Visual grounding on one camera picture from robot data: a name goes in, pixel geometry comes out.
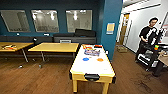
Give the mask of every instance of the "colorful object on table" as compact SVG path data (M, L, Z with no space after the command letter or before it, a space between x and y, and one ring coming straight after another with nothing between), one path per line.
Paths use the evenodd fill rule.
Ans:
M89 44L83 44L83 49L92 49L91 45Z
M102 45L95 45L94 48L102 48Z
M16 45L5 45L5 46L2 46L2 49L15 50L17 48L16 48Z
M84 52L85 55L91 55L91 56L99 56L100 54L100 50L88 50L88 49L85 49L85 52Z
M83 61L88 61L89 60L89 58L83 58Z
M97 61L102 62L104 60L102 58L98 58Z
M154 48L154 49L155 49L155 50L158 50L158 48L159 48L159 45L155 45L155 48Z

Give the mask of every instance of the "blue puck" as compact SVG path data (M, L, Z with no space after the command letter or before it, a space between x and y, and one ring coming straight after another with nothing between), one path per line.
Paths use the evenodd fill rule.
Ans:
M89 60L89 58L83 58L83 61L88 61Z

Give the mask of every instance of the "orange puck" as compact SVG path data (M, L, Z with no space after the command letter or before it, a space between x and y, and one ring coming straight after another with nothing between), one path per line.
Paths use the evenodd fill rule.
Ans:
M102 61L103 61L103 59L102 59L102 58L98 58L98 59L97 59L97 61L100 61L100 62L102 62Z

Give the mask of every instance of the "wooden table top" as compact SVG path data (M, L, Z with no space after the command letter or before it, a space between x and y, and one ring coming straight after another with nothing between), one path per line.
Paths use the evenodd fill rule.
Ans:
M161 62L163 62L165 65L167 65L168 66L168 55L165 55L164 53L166 53L165 51L162 51L162 52L160 52L159 54L159 57L158 57L158 59L161 61Z
M41 43L28 51L76 52L79 43Z
M0 52L15 52L20 49L23 49L29 45L32 45L33 43L21 43L21 42L0 42ZM3 49L6 45L14 45L16 46L16 49Z

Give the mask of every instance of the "doorway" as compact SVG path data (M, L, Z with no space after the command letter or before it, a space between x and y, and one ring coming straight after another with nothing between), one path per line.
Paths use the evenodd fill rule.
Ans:
M124 14L121 32L120 32L120 39L119 39L120 45L123 45L124 39L125 39L125 37L127 37L127 36L125 36L125 33L127 30L128 19L129 19L129 14Z

